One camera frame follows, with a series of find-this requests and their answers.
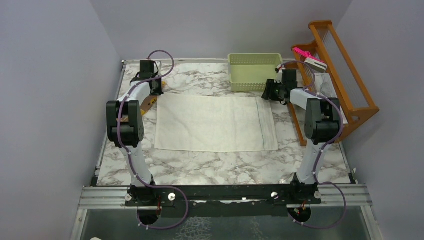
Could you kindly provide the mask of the white towel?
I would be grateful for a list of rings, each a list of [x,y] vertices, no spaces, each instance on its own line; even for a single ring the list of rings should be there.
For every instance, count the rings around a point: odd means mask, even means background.
[[[269,101],[259,97],[158,98],[156,149],[189,152],[262,152],[278,147]]]

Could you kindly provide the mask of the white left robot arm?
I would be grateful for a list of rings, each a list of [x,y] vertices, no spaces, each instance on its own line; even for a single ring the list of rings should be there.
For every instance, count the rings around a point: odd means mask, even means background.
[[[107,137],[124,155],[131,176],[130,185],[141,188],[138,199],[147,206],[155,203],[157,191],[151,188],[154,178],[142,148],[145,128],[141,105],[154,94],[162,93],[161,67],[159,61],[141,60],[139,72],[130,81],[129,89],[118,99],[106,103]]]

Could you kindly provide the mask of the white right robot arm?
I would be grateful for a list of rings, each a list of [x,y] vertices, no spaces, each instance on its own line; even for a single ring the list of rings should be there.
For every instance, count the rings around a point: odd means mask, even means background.
[[[340,101],[299,87],[297,71],[294,69],[277,68],[275,71],[276,77],[266,81],[261,98],[290,103],[305,110],[306,152],[296,178],[302,184],[318,184],[322,158],[328,146],[341,136],[344,128]]]

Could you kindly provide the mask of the green plastic basket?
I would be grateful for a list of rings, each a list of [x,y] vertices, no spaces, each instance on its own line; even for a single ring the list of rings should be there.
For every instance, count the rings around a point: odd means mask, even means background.
[[[230,53],[227,60],[232,92],[263,92],[283,62],[279,53]]]

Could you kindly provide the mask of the yellow bear towel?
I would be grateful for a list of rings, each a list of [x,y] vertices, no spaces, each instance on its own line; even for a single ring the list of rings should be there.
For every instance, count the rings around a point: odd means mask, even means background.
[[[140,105],[141,115],[144,116],[157,102],[157,96],[148,96]]]

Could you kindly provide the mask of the white grey box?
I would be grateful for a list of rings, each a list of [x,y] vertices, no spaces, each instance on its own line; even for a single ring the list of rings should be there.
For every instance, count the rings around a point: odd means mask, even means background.
[[[304,63],[311,67],[313,70],[317,71],[318,73],[325,73],[328,66],[326,63],[320,61],[319,59],[307,57],[304,60]]]

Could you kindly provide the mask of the pink clip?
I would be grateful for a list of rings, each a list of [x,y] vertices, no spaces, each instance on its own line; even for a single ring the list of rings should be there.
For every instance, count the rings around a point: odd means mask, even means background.
[[[320,60],[319,58],[314,57],[309,51],[304,51],[304,50],[302,50],[302,49],[300,49],[298,47],[294,47],[292,50],[295,53],[301,55],[302,57],[304,57],[306,59],[309,58],[309,59],[312,59],[314,61],[317,61],[317,62],[320,62],[320,63],[324,63],[324,61]]]

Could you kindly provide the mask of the clear plastic package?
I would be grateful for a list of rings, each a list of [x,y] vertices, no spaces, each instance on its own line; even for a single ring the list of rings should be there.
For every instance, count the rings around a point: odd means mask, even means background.
[[[338,98],[331,76],[328,73],[315,73],[314,86],[318,93],[327,98]]]

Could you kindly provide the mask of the wooden rack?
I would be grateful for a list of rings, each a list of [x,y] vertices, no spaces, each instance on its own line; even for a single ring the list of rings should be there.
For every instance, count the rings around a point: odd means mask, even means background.
[[[312,56],[327,64],[326,73],[331,78],[347,120],[338,139],[341,142],[376,115],[380,109],[372,99],[332,21],[312,21],[308,28],[313,34],[313,41],[295,44],[292,47],[310,52]]]

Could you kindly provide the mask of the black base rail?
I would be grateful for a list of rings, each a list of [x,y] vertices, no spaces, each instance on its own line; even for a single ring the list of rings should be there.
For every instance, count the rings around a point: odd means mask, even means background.
[[[129,186],[125,206],[142,216],[285,217],[290,209],[321,204],[316,184]]]

